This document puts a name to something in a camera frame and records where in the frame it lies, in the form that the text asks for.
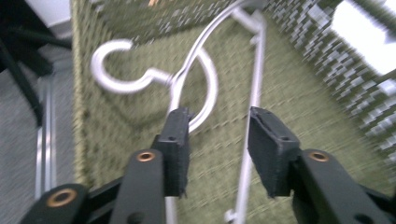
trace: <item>metal hook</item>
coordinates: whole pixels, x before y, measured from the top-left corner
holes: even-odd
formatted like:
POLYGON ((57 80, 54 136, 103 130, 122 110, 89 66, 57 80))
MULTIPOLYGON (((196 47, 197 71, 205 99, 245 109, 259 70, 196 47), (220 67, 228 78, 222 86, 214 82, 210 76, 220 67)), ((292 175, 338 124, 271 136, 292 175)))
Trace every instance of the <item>metal hook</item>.
MULTIPOLYGON (((210 59, 210 57, 207 55, 206 51, 203 49, 203 44, 205 41, 208 39, 210 34, 214 31, 214 29, 226 18, 228 18, 230 15, 234 15, 235 19, 237 21, 240 21, 249 31, 253 33, 257 33, 261 38, 258 38, 259 41, 255 43, 258 47, 256 49, 256 62, 254 65, 254 79, 253 81, 253 89, 257 93, 260 91, 260 85, 261 85, 261 77, 260 74, 262 73, 262 60, 263 60, 263 50, 264 50, 264 42, 265 42, 265 28, 264 29, 258 29, 255 28, 255 24, 253 24, 251 21, 248 21, 245 19, 245 15, 242 14, 243 12, 238 10, 238 8, 244 8, 244 7, 255 7, 255 8, 260 8, 263 9, 264 6, 266 5, 266 2, 263 2, 262 0, 238 0, 229 5, 227 8, 224 9, 212 22, 210 22, 206 28, 201 32, 200 36, 197 38, 195 43, 193 44, 185 62, 183 63, 181 69, 173 76, 171 77, 170 75, 166 74, 163 71, 151 68, 149 69, 146 74, 137 80, 139 85, 136 87, 134 84, 136 84, 136 81, 133 82, 124 82, 124 81, 119 81, 116 80, 115 78, 112 78, 108 73, 106 73, 105 68, 103 67, 103 60, 106 57, 106 55, 113 50, 110 51, 105 51, 104 49, 104 55, 99 55, 95 56, 96 59, 99 59, 100 61, 96 61, 94 57, 92 57, 92 65, 91 65, 91 70, 93 75, 97 74, 102 74, 105 77, 104 82, 106 82, 106 78, 109 79, 110 81, 115 81, 114 84, 125 84, 124 86, 120 85, 114 85, 117 88, 114 90, 110 87, 106 87, 106 83, 102 83, 101 78, 96 78, 99 84, 104 86, 109 91, 113 92, 118 92, 118 93, 133 93, 136 91, 143 90, 144 88, 149 85, 149 83, 153 80, 156 80, 162 84, 165 85, 170 85, 170 91, 171 91, 171 104, 169 106, 168 112, 170 112, 173 109, 178 108, 178 104, 180 101, 180 96, 181 96, 181 91, 183 88, 184 80, 191 68, 192 62, 195 60, 195 58, 198 58, 200 61, 202 67, 204 68, 205 71, 205 76, 206 76, 206 83, 207 83, 207 96, 205 99, 205 104, 203 109, 200 111, 200 113, 190 122, 190 132, 192 132, 194 129, 196 129, 199 125, 201 125, 204 120, 208 117, 210 112, 212 111, 214 104, 217 99, 217 94, 218 94, 218 80, 217 80, 217 72, 215 69, 215 66, 210 59)), ((261 20, 260 16, 258 14, 253 15, 252 18, 257 19, 258 21, 263 21, 261 20)), ((122 45, 124 48, 120 48, 123 50, 130 49, 132 47, 132 43, 129 40, 128 41, 130 44, 129 45, 122 45)), ((252 102, 256 101, 257 97, 252 97, 250 99, 250 104, 252 105, 252 102)), ((236 223, 244 223, 245 222, 245 213, 246 213, 246 208, 247 208, 247 196, 248 196, 248 185, 250 182, 250 169, 251 169, 251 160, 250 157, 247 153, 246 148, 244 147, 244 159, 243 159, 243 169, 241 172, 241 180, 240 183, 245 181, 246 184, 242 186, 242 191, 238 192, 238 202, 236 205, 236 210, 237 213, 235 214, 235 219, 236 223)), ((166 198, 166 222, 167 223, 172 223, 176 224, 177 223, 177 213, 176 213, 176 201, 174 198, 166 198)))
MULTIPOLYGON (((181 91, 183 89, 184 81, 188 74, 188 70, 179 72, 176 76, 156 69, 150 68, 146 71, 145 75, 135 81, 122 81, 112 77, 105 69, 104 60, 106 56, 115 51, 130 50, 133 43, 128 39, 111 40, 99 47, 92 55, 91 71, 94 79, 104 89, 119 94, 135 93, 145 89, 151 82, 158 82, 165 86, 170 87, 171 103, 168 108, 168 113, 177 109, 180 102, 181 91)), ((198 128, 209 116, 213 110, 216 99, 218 96, 218 79, 215 65, 211 58, 204 49, 197 50, 197 58, 204 68, 207 95, 205 104, 198 115, 190 122, 190 132, 198 128)))

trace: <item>metal pole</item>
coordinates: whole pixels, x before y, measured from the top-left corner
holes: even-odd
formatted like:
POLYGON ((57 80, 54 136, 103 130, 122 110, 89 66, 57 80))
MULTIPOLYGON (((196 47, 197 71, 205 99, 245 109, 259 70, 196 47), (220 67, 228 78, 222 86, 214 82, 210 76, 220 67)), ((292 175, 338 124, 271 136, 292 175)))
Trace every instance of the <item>metal pole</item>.
POLYGON ((55 110, 53 100, 53 78, 39 79, 40 98, 44 106, 43 124, 37 131, 37 159, 35 176, 35 197, 56 187, 56 146, 55 146, 55 110))
MULTIPOLYGON (((251 93, 249 107, 260 106, 260 96, 262 88, 262 72, 264 65, 265 52, 265 18, 260 12, 255 12, 251 17, 243 10, 237 9, 233 17, 242 25, 246 26, 249 31, 257 29, 256 35, 252 38, 251 44, 256 45, 255 62, 253 70, 253 79, 251 83, 251 93)), ((243 224, 246 220, 248 210, 248 191, 250 187, 252 161, 248 154, 248 130, 249 120, 247 120, 247 129, 245 134, 245 143, 243 148, 243 159, 241 173, 239 177, 238 194, 236 197, 235 212, 229 211, 225 215, 227 222, 243 224)))

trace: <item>clamp jaw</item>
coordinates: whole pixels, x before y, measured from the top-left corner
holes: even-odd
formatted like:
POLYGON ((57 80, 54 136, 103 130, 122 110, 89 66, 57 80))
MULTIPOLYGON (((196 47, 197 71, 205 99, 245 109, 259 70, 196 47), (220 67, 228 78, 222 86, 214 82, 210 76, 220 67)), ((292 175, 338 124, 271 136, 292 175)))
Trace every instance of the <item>clamp jaw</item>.
POLYGON ((331 154, 300 150, 297 137, 268 110, 250 109, 248 151, 271 198, 290 196, 299 223, 396 223, 392 199, 360 186, 331 154))
POLYGON ((45 193, 21 224, 165 223, 165 196, 181 197, 190 161, 187 108, 172 111, 150 149, 131 156, 125 175, 89 193, 66 184, 45 193))

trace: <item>woven basket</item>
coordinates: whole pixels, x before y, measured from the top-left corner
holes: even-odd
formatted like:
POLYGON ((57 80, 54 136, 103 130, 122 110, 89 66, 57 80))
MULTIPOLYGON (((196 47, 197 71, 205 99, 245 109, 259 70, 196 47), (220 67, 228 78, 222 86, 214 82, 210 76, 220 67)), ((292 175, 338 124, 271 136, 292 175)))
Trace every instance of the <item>woven basket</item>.
MULTIPOLYGON (((161 85, 134 95, 104 91, 92 79, 92 53, 107 40, 129 38, 138 47, 110 55, 110 74, 132 80, 149 67, 175 73, 205 24, 232 1, 159 0, 149 6, 152 2, 72 1, 76 180, 93 189, 121 176, 129 156, 150 146, 164 124, 169 94, 161 85)), ((392 96, 376 86, 387 77, 377 78, 329 24, 319 26, 309 16, 316 2, 270 1, 263 12, 268 27, 261 106, 296 133, 302 148, 331 152, 358 183, 391 194, 393 172, 384 160, 394 145, 384 144, 394 136, 395 125, 366 136, 394 111, 395 105, 387 104, 392 96), (385 105, 383 114, 362 125, 371 111, 385 105), (379 152, 378 146, 386 151, 379 152)), ((251 37, 229 19, 204 45, 219 73, 219 98, 210 117, 190 136, 188 198, 178 201, 179 223, 221 223, 224 212, 234 207, 253 70, 251 37)), ((197 63, 181 104, 198 112, 205 86, 197 63)), ((290 200, 267 199, 253 171, 247 223, 264 220, 295 222, 290 200)))

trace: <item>metal rivet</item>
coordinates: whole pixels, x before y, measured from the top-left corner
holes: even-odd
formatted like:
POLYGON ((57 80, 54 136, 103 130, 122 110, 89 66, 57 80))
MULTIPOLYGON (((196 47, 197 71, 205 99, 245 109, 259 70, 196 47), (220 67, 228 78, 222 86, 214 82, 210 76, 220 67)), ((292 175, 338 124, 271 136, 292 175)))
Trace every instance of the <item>metal rivet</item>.
POLYGON ((329 157, 321 152, 311 152, 309 153, 309 157, 314 161, 328 161, 329 157))
POLYGON ((48 207, 60 207, 72 202, 77 197, 77 192, 73 189, 61 189, 53 193, 47 200, 48 207))
POLYGON ((137 155, 139 161, 152 161, 155 158, 155 154, 152 152, 142 152, 137 155))

